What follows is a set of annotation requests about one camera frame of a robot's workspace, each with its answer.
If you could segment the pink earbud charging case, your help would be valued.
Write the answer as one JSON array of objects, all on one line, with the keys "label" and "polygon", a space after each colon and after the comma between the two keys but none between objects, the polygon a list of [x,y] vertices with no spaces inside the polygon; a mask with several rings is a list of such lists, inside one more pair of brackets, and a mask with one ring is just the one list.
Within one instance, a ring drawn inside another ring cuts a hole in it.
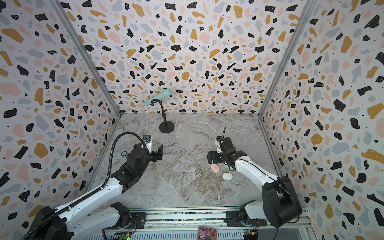
[{"label": "pink earbud charging case", "polygon": [[212,164],[212,165],[211,165],[211,170],[212,170],[212,172],[215,173],[215,174],[217,174],[217,173],[220,172],[220,168],[219,168],[219,166],[216,165],[216,164]]}]

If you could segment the white earbud charging case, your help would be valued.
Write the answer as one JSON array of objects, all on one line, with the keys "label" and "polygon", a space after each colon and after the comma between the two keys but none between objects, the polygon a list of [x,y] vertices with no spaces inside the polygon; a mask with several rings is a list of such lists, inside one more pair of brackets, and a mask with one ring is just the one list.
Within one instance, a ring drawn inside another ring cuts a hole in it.
[{"label": "white earbud charging case", "polygon": [[222,174],[222,178],[223,178],[224,181],[230,181],[230,180],[233,179],[233,175],[230,174],[230,173],[223,173]]}]

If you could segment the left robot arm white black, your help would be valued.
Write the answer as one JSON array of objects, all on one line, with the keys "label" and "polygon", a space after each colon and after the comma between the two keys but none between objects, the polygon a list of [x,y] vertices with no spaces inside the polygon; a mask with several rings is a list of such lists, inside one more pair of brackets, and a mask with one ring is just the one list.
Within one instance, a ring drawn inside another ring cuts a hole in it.
[{"label": "left robot arm white black", "polygon": [[99,214],[92,211],[109,200],[127,192],[139,182],[149,163],[163,158],[163,147],[151,151],[142,144],[136,144],[127,154],[127,161],[100,186],[79,198],[52,209],[40,210],[24,240],[82,240],[88,236],[110,227],[125,228],[132,224],[138,228],[139,223],[131,211],[120,202],[112,204]]}]

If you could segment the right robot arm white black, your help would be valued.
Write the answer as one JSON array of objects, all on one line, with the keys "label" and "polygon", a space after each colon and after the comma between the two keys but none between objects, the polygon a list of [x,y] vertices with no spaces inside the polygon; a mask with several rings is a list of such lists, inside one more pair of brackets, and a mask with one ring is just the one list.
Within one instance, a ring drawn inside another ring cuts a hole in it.
[{"label": "right robot arm white black", "polygon": [[260,167],[243,151],[237,151],[229,137],[216,137],[216,151],[208,152],[208,163],[225,164],[232,172],[247,177],[262,193],[260,202],[250,201],[238,211],[226,212],[229,227],[255,227],[268,221],[273,227],[296,223],[303,213],[292,181],[279,177]]}]

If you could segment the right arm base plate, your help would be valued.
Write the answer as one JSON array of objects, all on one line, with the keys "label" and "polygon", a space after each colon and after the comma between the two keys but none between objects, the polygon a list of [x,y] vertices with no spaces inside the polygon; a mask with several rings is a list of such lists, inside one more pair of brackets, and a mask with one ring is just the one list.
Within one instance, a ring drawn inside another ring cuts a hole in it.
[{"label": "right arm base plate", "polygon": [[250,219],[244,210],[226,211],[224,222],[228,227],[266,227],[267,221],[263,219]]}]

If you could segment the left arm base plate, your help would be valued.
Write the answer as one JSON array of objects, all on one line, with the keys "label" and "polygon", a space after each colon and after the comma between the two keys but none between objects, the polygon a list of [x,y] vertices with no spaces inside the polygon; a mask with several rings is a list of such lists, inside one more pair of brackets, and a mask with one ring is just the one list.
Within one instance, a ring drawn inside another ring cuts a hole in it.
[{"label": "left arm base plate", "polygon": [[107,230],[120,230],[124,232],[141,230],[144,229],[146,218],[146,212],[131,212],[129,216],[124,214],[114,226],[108,227]]}]

